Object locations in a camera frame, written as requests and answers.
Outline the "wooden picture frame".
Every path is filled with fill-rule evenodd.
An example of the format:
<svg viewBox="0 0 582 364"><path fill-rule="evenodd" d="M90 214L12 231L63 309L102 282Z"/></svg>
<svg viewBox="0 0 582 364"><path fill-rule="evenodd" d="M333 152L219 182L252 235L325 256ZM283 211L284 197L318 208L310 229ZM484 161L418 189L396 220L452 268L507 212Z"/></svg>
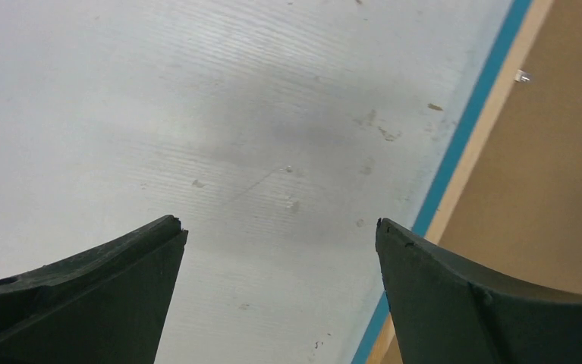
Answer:
<svg viewBox="0 0 582 364"><path fill-rule="evenodd" d="M434 243L442 237L551 5L510 2L417 214L415 233Z"/></svg>

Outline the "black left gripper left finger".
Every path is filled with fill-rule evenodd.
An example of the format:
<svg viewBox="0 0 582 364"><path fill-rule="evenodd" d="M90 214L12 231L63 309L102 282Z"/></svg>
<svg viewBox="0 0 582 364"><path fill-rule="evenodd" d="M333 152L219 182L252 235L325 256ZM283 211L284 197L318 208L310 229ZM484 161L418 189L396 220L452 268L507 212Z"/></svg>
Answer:
<svg viewBox="0 0 582 364"><path fill-rule="evenodd" d="M0 279L0 363L152 363L187 232L163 216Z"/></svg>

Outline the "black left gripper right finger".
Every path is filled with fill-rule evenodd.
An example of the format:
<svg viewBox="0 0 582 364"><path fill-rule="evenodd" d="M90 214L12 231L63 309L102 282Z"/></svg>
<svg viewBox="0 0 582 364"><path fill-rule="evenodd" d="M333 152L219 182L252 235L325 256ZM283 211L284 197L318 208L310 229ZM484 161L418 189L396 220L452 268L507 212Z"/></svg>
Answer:
<svg viewBox="0 0 582 364"><path fill-rule="evenodd" d="M582 363L582 294L494 271L387 218L375 246L405 363Z"/></svg>

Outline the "brown cardboard backing board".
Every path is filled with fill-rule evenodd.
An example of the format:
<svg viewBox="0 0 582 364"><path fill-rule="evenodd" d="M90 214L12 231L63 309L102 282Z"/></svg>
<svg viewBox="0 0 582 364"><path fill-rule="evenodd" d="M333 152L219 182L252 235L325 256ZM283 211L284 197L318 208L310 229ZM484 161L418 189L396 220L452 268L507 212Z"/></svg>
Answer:
<svg viewBox="0 0 582 364"><path fill-rule="evenodd" d="M582 294L582 1L552 5L438 242Z"/></svg>

